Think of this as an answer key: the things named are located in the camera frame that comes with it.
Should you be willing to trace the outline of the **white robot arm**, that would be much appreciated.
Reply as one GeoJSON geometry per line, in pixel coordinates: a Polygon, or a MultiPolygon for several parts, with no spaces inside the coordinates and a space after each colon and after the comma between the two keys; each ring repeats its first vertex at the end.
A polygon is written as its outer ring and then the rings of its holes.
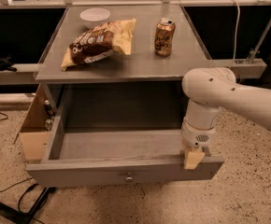
{"type": "Polygon", "coordinates": [[[195,169],[212,142],[217,116],[226,108],[271,131],[271,90],[236,82],[228,68],[195,68],[181,86],[189,98],[181,126],[184,168],[195,169]]]}

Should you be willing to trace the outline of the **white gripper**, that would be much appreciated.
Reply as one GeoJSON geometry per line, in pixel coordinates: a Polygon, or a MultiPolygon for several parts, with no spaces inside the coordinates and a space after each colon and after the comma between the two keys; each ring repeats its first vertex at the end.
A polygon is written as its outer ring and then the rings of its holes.
{"type": "MultiPolygon", "coordinates": [[[[187,147],[209,146],[216,132],[215,128],[201,130],[194,128],[187,121],[182,122],[181,137],[182,142],[187,147]]],[[[186,149],[184,153],[184,168],[194,170],[205,157],[205,153],[198,149],[186,149]]]]}

